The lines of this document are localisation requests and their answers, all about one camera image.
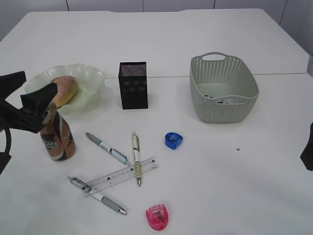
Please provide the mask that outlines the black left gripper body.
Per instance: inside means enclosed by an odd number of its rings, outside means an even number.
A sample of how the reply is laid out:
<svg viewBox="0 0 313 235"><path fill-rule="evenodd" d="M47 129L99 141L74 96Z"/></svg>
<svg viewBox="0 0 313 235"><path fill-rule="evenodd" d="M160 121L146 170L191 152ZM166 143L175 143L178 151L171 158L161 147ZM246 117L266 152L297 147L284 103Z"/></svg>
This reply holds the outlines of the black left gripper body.
<svg viewBox="0 0 313 235"><path fill-rule="evenodd" d="M5 101L0 99L0 131L5 131L6 146L5 150L0 153L0 173L4 171L7 164L11 160L10 150L12 144L10 125L12 122L12 116L14 114L14 107Z"/></svg>

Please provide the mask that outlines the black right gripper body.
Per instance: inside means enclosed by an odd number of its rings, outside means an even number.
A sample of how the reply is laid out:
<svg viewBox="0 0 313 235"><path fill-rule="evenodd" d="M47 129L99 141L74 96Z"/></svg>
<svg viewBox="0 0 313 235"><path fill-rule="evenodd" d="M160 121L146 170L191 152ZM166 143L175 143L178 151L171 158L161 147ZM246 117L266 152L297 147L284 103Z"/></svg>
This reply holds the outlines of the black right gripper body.
<svg viewBox="0 0 313 235"><path fill-rule="evenodd" d="M310 136L308 143L306 144L300 159L302 160L307 170L313 171L313 123L310 125Z"/></svg>

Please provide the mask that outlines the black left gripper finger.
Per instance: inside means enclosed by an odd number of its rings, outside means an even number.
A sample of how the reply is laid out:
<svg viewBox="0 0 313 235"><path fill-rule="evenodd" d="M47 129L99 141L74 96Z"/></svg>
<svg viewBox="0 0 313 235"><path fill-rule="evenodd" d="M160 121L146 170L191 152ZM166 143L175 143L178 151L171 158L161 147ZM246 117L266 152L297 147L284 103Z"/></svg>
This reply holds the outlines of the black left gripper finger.
<svg viewBox="0 0 313 235"><path fill-rule="evenodd" d="M9 127L38 133L44 127L46 109L57 92L57 85L49 83L35 92L21 95L22 108L13 110L9 118Z"/></svg>
<svg viewBox="0 0 313 235"><path fill-rule="evenodd" d="M0 101L4 102L13 92L26 82L24 71L0 76Z"/></svg>

